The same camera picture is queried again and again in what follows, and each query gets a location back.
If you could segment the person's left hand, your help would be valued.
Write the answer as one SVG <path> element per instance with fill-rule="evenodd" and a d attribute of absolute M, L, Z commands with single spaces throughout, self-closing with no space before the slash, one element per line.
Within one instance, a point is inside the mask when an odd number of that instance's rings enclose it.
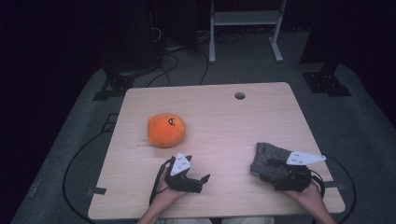
<path fill-rule="evenodd" d="M 171 189 L 165 182 L 164 176 L 162 175 L 157 188 L 154 190 L 154 198 L 152 202 L 162 205 L 170 205 L 185 195 L 187 195 L 186 191 Z"/>

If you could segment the orange plush toy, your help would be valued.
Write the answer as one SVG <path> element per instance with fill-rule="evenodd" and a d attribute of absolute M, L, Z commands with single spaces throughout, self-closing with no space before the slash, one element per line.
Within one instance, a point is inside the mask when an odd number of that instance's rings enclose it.
<path fill-rule="evenodd" d="M 148 142 L 155 147 L 172 147 L 185 136 L 186 125 L 178 115 L 162 113 L 148 117 Z"/>

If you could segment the grey knitted cloth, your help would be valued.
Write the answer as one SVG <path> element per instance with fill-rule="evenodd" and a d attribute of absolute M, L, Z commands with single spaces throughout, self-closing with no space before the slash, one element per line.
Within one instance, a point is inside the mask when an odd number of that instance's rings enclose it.
<path fill-rule="evenodd" d="M 286 168 L 289 156 L 289 150 L 269 143 L 258 143 L 250 172 L 264 182 L 286 178 L 289 175 Z"/>

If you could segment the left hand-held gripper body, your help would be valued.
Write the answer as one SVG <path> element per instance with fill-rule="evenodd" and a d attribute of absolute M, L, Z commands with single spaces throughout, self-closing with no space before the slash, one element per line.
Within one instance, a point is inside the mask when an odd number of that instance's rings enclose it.
<path fill-rule="evenodd" d="M 176 157 L 171 158 L 170 166 L 164 178 L 165 182 L 174 190 L 200 193 L 203 184 L 198 179 L 187 177 L 190 168 L 191 163 L 186 160 L 186 156 L 178 153 Z"/>

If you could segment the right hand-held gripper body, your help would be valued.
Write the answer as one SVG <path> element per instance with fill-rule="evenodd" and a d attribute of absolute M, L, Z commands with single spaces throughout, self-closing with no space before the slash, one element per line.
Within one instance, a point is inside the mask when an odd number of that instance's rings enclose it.
<path fill-rule="evenodd" d="M 319 185 L 319 191 L 324 192 L 323 179 L 320 175 L 311 175 L 312 170 L 307 167 L 307 164 L 326 161 L 324 155 L 316 155 L 301 151 L 292 151 L 286 161 L 286 168 L 289 175 L 286 178 L 278 179 L 272 183 L 275 190 L 294 190 L 301 192 L 306 189 L 312 181 Z"/>

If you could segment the black stand base plate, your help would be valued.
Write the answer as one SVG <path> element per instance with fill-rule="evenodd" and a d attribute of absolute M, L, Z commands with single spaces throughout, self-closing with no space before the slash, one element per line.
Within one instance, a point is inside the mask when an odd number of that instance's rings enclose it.
<path fill-rule="evenodd" d="M 351 93 L 335 76 L 338 63 L 325 63 L 320 70 L 303 72 L 308 88 L 313 93 L 326 93 L 330 97 L 350 96 Z"/>
<path fill-rule="evenodd" d="M 132 88 L 134 84 L 133 76 L 123 76 L 119 73 L 106 76 L 102 89 L 93 96 L 94 101 L 105 101 L 109 97 L 121 97 Z"/>

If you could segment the person's right hand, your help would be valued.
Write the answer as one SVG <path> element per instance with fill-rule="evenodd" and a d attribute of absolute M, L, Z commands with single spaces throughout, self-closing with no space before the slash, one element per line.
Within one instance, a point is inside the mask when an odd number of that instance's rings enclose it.
<path fill-rule="evenodd" d="M 318 185 L 315 182 L 311 182 L 309 186 L 301 192 L 285 190 L 284 193 L 296 201 L 311 215 L 318 213 L 325 207 Z"/>

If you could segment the white metal stand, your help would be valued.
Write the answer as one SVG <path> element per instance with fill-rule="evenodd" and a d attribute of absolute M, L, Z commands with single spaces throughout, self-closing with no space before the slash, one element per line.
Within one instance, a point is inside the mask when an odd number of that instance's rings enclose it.
<path fill-rule="evenodd" d="M 216 61 L 215 28 L 219 26 L 246 26 L 246 25 L 274 25 L 275 30 L 269 37 L 269 43 L 278 63 L 284 61 L 277 44 L 279 31 L 283 21 L 288 0 L 281 0 L 278 10 L 269 11 L 228 11 L 215 10 L 215 1 L 211 0 L 210 25 L 209 25 L 209 52 L 208 61 Z"/>

